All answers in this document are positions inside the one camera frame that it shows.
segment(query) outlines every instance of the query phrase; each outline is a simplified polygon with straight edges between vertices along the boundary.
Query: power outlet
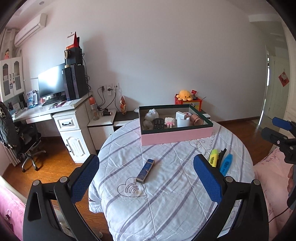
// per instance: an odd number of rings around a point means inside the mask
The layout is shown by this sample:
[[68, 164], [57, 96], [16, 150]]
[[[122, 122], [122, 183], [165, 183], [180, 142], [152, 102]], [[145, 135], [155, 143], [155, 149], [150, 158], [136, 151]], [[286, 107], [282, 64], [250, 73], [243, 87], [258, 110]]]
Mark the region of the power outlet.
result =
[[104, 92], [106, 91], [106, 85], [100, 85], [100, 87], [104, 88]]
[[111, 91], [108, 91], [108, 89], [112, 89], [112, 86], [111, 85], [107, 85], [107, 93], [108, 95], [112, 95], [112, 92]]
[[112, 87], [113, 87], [113, 90], [115, 91], [116, 90], [119, 90], [119, 83], [116, 83], [116, 84], [112, 84]]

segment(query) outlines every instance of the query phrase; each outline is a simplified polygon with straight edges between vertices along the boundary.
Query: yellow octopus plush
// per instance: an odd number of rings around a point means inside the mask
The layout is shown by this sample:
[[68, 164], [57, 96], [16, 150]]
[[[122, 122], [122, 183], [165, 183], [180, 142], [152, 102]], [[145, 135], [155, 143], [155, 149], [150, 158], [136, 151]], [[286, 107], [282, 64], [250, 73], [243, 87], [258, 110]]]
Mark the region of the yellow octopus plush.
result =
[[187, 90], [181, 90], [180, 93], [176, 96], [178, 100], [183, 100], [183, 101], [191, 101], [192, 97], [189, 91]]

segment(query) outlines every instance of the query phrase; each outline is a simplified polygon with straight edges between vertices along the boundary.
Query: open box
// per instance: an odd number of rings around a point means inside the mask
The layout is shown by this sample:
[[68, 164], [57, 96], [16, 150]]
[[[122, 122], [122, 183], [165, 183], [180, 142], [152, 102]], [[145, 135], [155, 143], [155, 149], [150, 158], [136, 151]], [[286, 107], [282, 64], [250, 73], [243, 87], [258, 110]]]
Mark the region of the open box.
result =
[[[175, 118], [175, 125], [172, 128], [167, 128], [165, 126], [164, 129], [144, 130], [144, 118], [151, 109], [155, 109], [158, 112], [159, 118]], [[176, 120], [177, 111], [196, 114], [203, 120], [203, 124], [198, 126], [193, 126], [191, 124], [190, 126], [186, 127], [178, 127], [178, 121]], [[189, 104], [140, 106], [139, 122], [142, 146], [189, 141], [210, 137], [213, 131], [213, 123], [204, 117], [201, 112]]]

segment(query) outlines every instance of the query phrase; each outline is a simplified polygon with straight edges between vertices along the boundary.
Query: keyboard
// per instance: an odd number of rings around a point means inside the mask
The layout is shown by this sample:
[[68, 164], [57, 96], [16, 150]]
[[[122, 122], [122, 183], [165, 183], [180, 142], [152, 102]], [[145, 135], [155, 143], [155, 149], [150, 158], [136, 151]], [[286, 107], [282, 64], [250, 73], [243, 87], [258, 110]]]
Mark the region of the keyboard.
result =
[[53, 97], [53, 98], [48, 99], [47, 101], [45, 101], [45, 102], [42, 104], [42, 106], [47, 105], [47, 104], [56, 103], [56, 102], [63, 101], [63, 100], [66, 100], [66, 98], [65, 98], [65, 97], [62, 97], [62, 96]]

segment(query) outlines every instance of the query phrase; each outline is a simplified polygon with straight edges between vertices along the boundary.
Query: remote control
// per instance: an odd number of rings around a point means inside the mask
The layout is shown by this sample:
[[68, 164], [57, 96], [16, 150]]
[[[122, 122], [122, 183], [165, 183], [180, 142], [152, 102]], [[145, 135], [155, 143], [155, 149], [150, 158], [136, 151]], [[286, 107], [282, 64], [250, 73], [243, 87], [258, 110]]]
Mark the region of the remote control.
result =
[[165, 125], [165, 120], [162, 118], [154, 119], [154, 129], [163, 129]]

